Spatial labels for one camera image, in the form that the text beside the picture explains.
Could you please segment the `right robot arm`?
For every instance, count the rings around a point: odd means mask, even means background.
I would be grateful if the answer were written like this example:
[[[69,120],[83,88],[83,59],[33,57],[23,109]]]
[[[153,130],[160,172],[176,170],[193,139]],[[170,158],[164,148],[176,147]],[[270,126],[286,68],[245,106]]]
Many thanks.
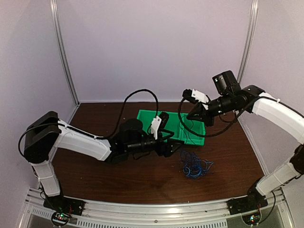
[[[247,111],[269,120],[299,142],[289,161],[262,177],[248,190],[243,204],[246,209],[252,210],[265,195],[304,174],[304,116],[255,85],[241,88],[230,70],[214,76],[212,80],[220,95],[217,99],[210,100],[196,89],[183,91],[183,100],[195,105],[188,113],[187,120],[212,126],[216,116],[230,111],[238,111],[241,115]]]

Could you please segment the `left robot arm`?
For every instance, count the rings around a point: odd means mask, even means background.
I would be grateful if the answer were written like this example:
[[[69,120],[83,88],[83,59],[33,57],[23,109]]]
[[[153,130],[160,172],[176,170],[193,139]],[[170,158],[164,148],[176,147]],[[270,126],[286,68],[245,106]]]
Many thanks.
[[[59,180],[55,175],[49,153],[53,148],[78,152],[99,161],[117,164],[129,155],[155,151],[159,156],[170,157],[184,145],[184,141],[174,139],[174,132],[165,129],[169,115],[161,112],[150,124],[150,131],[143,130],[138,119],[128,119],[119,125],[114,136],[102,137],[77,129],[60,120],[54,111],[32,123],[21,135],[24,149],[19,153],[36,172],[49,202],[58,211],[68,207],[68,200],[62,196]]]

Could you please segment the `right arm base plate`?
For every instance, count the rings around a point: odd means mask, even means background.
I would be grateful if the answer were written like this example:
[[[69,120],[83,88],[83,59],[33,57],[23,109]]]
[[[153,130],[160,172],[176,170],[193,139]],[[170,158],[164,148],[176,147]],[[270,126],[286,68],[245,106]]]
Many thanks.
[[[262,221],[261,209],[268,206],[268,202],[265,198],[257,200],[254,196],[248,195],[228,200],[227,206],[230,215],[240,214],[246,225],[254,226]]]

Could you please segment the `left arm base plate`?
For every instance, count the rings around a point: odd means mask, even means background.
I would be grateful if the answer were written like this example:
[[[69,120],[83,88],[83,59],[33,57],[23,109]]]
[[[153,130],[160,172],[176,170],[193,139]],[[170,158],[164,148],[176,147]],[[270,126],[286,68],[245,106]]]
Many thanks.
[[[73,215],[82,215],[85,202],[64,196],[55,196],[45,197],[43,206],[54,211],[51,215],[52,224],[56,227],[63,227],[72,220]]]

